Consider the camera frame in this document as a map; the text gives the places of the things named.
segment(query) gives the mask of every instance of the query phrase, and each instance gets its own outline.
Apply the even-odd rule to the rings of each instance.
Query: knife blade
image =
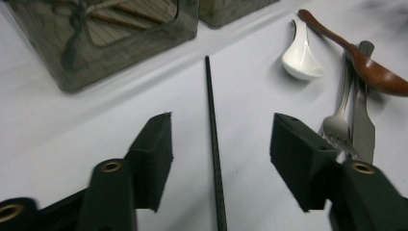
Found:
[[[359,50],[370,57],[374,45],[369,41],[362,41]],[[354,72],[354,104],[352,110],[351,138],[354,149],[363,161],[372,164],[375,148],[375,127],[367,111],[367,85]]]

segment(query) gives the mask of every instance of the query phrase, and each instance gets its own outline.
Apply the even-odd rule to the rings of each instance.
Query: silver knife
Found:
[[[362,41],[359,50],[370,57],[374,45],[369,41]],[[355,89],[352,111],[351,138],[354,149],[359,153],[362,161],[372,164],[375,148],[375,127],[367,112],[367,85],[354,72]]]

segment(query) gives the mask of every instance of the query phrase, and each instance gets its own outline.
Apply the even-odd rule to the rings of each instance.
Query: wooden spoon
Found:
[[[325,28],[307,10],[299,10],[298,15],[311,29],[332,39],[352,56],[352,62],[356,72],[367,85],[384,93],[408,96],[407,81],[381,64],[376,63],[361,53],[357,47]]]

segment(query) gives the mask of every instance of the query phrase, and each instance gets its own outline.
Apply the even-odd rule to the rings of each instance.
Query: spoon handle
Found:
[[[306,22],[306,24],[313,29],[314,31],[327,36],[328,38],[334,40],[335,42],[337,42],[342,48],[344,48],[345,51],[349,52],[349,53],[353,53],[357,50],[356,47],[354,47],[353,45],[351,45],[348,41],[346,41],[344,38],[336,35],[335,33],[333,33],[332,31],[330,31],[329,29],[325,28],[323,25],[321,25],[316,19],[315,17],[307,10],[299,10],[299,12],[297,13],[297,15],[299,15],[299,17]]]

